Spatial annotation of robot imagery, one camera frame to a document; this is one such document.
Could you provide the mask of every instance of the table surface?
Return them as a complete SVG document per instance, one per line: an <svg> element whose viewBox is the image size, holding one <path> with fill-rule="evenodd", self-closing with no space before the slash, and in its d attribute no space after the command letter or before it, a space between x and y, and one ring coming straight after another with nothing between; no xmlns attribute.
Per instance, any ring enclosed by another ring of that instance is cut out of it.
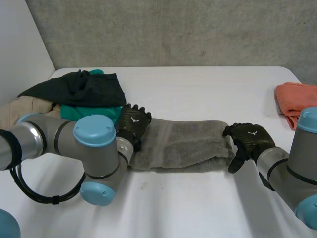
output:
<svg viewBox="0 0 317 238"><path fill-rule="evenodd" d="M289 152L294 132L279 116L277 85L299 82L282 67L123 67L117 73L127 101L155 118L257 123ZM64 68L60 77L78 68ZM62 195L78 182L80 162L47 154L23 162L27 183L43 195ZM262 186L253 162L234 175L128 172L108 207L79 195L60 205L31 201L0 173L0 208L18 220L22 238L317 238L287 205Z"/></svg>

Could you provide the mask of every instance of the dark green cloth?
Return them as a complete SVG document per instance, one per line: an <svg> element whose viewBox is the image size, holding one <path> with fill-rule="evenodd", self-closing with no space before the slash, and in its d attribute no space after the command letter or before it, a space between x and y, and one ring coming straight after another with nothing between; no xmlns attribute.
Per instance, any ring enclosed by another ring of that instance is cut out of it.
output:
<svg viewBox="0 0 317 238"><path fill-rule="evenodd" d="M71 107L61 105L60 117L66 120L78 121L80 118L90 115L104 115L109 117L115 124L120 116L121 107L112 108L86 108L86 107Z"/></svg>

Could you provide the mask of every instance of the orange towel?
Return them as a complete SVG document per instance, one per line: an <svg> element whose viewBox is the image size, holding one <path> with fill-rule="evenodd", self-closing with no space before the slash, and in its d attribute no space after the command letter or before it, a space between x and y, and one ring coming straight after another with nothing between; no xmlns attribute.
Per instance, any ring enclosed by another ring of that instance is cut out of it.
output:
<svg viewBox="0 0 317 238"><path fill-rule="evenodd" d="M292 130L296 130L303 109L317 107L317 86L284 83L276 87L275 96Z"/></svg>

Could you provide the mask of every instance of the gray wall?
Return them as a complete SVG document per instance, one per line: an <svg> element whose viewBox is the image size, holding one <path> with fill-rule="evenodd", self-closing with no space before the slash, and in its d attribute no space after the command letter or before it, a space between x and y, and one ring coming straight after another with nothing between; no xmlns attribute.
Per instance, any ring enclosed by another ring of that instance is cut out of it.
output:
<svg viewBox="0 0 317 238"><path fill-rule="evenodd" d="M26 0L57 69L283 66L317 84L317 0Z"/></svg>

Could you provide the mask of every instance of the white wall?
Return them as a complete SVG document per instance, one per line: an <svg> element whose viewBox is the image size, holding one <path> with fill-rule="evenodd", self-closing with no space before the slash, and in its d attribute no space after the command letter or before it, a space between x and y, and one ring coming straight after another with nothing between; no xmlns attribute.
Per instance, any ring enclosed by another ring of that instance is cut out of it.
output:
<svg viewBox="0 0 317 238"><path fill-rule="evenodd" d="M25 1L0 0L0 105L54 72Z"/></svg>

